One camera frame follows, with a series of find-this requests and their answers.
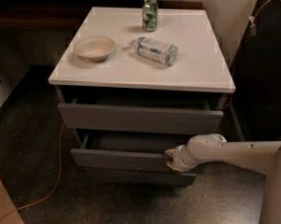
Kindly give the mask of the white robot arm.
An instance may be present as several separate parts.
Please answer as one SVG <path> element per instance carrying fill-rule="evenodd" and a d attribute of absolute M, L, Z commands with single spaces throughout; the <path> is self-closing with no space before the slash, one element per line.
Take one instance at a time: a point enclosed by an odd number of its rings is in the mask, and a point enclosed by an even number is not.
<path fill-rule="evenodd" d="M 259 224 L 281 224 L 281 141 L 228 142 L 211 133 L 193 136 L 164 154 L 172 159 L 166 165 L 177 172 L 221 161 L 267 175 Z"/>

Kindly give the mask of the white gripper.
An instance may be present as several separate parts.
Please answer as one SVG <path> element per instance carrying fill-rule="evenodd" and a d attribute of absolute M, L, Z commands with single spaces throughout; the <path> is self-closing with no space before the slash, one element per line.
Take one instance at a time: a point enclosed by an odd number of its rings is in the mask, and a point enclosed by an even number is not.
<path fill-rule="evenodd" d="M 166 165 L 176 172 L 188 172 L 198 165 L 198 162 L 191 156 L 186 145 L 178 146 L 175 149 L 165 150 L 164 154 L 173 161 L 167 161 Z"/>

